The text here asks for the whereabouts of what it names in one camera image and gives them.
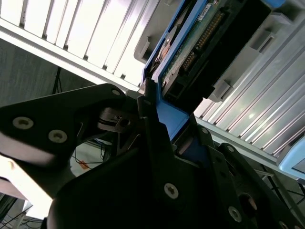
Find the silver screw head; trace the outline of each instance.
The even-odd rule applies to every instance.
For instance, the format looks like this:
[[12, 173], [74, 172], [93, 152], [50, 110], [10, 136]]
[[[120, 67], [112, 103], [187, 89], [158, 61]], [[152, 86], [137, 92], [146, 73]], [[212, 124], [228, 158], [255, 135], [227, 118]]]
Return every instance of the silver screw head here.
[[13, 125], [20, 130], [28, 130], [34, 126], [34, 122], [27, 117], [17, 117], [13, 120]]
[[179, 196], [178, 189], [171, 183], [166, 183], [164, 185], [164, 191], [172, 199], [177, 199]]
[[114, 93], [115, 95], [120, 95], [121, 93], [118, 90], [113, 89], [112, 93]]
[[208, 133], [209, 133], [208, 130], [205, 129], [205, 128], [202, 128], [202, 132], [204, 132], [205, 134], [208, 134]]
[[234, 149], [231, 146], [228, 146], [228, 150], [232, 153], [234, 152]]
[[54, 143], [64, 143], [67, 141], [68, 136], [62, 130], [52, 130], [49, 132], [49, 139]]
[[283, 229], [289, 229], [288, 226], [287, 226], [284, 222], [279, 221], [278, 223], [279, 223], [279, 225], [281, 226], [281, 228], [283, 228]]
[[240, 223], [242, 221], [242, 216], [241, 214], [239, 213], [239, 211], [234, 208], [233, 206], [230, 206], [228, 208], [228, 211], [229, 211], [229, 214], [230, 216], [238, 223]]

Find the black metal bracket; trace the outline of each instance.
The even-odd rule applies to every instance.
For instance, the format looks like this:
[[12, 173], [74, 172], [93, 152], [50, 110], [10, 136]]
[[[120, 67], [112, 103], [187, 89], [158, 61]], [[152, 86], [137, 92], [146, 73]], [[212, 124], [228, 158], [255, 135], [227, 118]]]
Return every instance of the black metal bracket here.
[[[120, 110], [122, 115], [116, 125], [124, 124], [123, 120], [120, 121], [122, 117], [132, 117], [126, 125], [131, 126], [136, 119], [132, 115], [135, 107], [135, 100], [128, 99], [111, 84], [2, 107], [0, 151], [7, 157], [36, 166], [62, 167], [77, 145], [102, 135], [105, 129], [109, 130], [104, 125], [98, 128], [103, 110]], [[117, 127], [112, 130], [125, 131]]]

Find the green circuit board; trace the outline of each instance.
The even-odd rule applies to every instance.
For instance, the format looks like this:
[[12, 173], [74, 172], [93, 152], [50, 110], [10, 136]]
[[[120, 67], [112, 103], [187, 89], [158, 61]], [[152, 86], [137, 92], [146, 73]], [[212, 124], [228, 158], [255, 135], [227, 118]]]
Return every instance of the green circuit board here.
[[170, 62], [167, 70], [164, 72], [162, 82], [168, 82], [176, 72], [192, 58], [192, 49], [198, 44], [201, 36], [207, 32], [211, 20], [217, 15], [221, 5], [220, 0], [216, 5], [207, 4], [201, 15], [198, 17], [194, 26], [188, 33], [186, 39], [182, 43], [176, 55]]

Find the circuit board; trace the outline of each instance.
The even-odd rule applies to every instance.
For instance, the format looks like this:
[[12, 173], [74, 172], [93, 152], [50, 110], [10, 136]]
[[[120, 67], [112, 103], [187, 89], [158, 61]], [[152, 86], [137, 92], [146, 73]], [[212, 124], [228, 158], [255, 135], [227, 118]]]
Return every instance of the circuit board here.
[[183, 67], [185, 70], [191, 65], [194, 59], [193, 49], [201, 49], [208, 36], [213, 32], [214, 27], [220, 22], [222, 15], [220, 8], [224, 5], [225, 0], [220, 0], [217, 4], [207, 4], [201, 15], [198, 17], [194, 26], [188, 33], [185, 41], [173, 57], [167, 70], [162, 76], [163, 87], [177, 75], [177, 72]]

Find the light blue plastic part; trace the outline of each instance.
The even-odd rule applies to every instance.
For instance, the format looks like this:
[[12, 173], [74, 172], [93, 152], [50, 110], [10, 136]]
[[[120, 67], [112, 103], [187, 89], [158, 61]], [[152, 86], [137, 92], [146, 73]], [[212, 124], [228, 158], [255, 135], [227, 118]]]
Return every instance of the light blue plastic part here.
[[305, 179], [305, 173], [294, 169], [294, 166], [305, 159], [305, 136], [295, 143], [286, 156], [282, 159], [278, 167], [283, 172], [291, 174], [295, 177]]

